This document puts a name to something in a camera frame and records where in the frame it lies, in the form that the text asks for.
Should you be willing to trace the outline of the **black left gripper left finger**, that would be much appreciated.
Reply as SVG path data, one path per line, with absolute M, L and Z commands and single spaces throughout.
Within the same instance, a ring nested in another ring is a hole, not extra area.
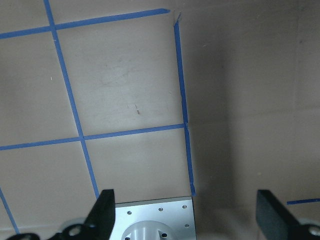
M 51 240 L 108 240 L 116 221 L 115 193 L 113 189 L 101 191 L 83 223 L 69 225 L 55 233 Z

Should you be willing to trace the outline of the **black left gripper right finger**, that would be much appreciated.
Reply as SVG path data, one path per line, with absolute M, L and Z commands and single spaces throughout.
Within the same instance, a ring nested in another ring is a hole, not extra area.
M 255 219 L 267 240 L 318 240 L 320 226 L 300 223 L 267 189 L 256 193 Z

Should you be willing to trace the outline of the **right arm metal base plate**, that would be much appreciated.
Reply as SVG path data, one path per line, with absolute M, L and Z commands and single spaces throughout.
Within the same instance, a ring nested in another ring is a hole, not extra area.
M 118 203 L 111 240 L 122 240 L 124 231 L 134 223 L 157 221 L 169 226 L 177 240 L 195 240 L 193 199 L 190 196 Z

